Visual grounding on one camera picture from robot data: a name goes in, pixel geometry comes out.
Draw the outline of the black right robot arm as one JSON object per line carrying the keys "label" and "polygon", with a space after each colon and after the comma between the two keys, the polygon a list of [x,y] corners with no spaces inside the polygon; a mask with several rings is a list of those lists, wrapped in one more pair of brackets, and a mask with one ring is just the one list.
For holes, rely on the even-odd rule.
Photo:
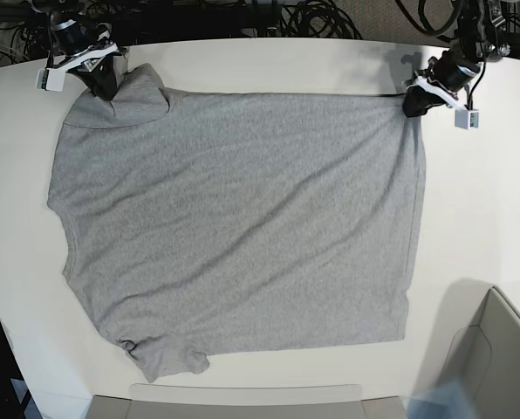
{"label": "black right robot arm", "polygon": [[66,76],[73,75],[94,96],[112,100],[126,70],[128,49],[112,40],[110,25],[91,20],[79,1],[31,1],[30,6],[45,15],[50,43],[37,89],[61,92]]}

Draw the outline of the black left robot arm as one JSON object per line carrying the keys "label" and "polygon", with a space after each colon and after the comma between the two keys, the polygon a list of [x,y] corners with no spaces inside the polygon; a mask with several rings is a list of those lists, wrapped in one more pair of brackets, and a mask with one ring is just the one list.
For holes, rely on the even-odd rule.
{"label": "black left robot arm", "polygon": [[421,34],[448,43],[440,57],[431,57],[428,66],[409,80],[403,102],[408,118],[425,115],[429,109],[446,106],[467,127],[476,127],[475,90],[481,83],[487,64],[510,54],[505,38],[506,19],[498,1],[453,1],[447,21],[434,28],[425,14],[426,3],[418,2],[416,22],[405,5],[396,3],[408,22]]}

